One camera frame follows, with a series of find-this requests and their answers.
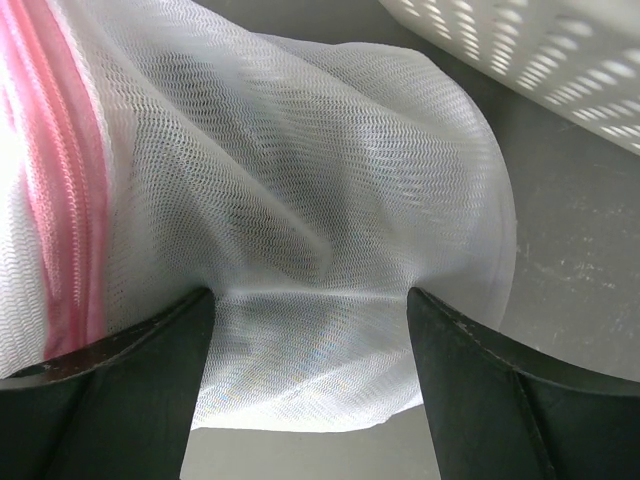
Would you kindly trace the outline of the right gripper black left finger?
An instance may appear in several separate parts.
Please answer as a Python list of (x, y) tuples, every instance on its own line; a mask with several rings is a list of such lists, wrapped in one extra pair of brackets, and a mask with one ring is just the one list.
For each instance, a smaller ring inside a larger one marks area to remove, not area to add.
[(215, 316), (196, 290), (1, 381), (4, 479), (177, 479)]

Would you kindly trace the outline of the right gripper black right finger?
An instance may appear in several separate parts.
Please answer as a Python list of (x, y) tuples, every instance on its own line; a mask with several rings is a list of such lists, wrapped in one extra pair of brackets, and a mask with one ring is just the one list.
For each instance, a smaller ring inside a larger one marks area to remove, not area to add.
[(441, 478), (638, 478), (638, 383), (536, 351), (418, 288), (407, 321)]

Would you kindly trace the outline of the white mesh laundry bag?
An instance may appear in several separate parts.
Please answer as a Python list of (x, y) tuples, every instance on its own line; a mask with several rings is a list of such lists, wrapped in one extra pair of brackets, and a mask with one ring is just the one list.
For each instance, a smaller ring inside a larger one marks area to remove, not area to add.
[(421, 402), (409, 289), (488, 326), (513, 195), (422, 54), (191, 1), (1, 5), (1, 372), (216, 298), (196, 427), (344, 432)]

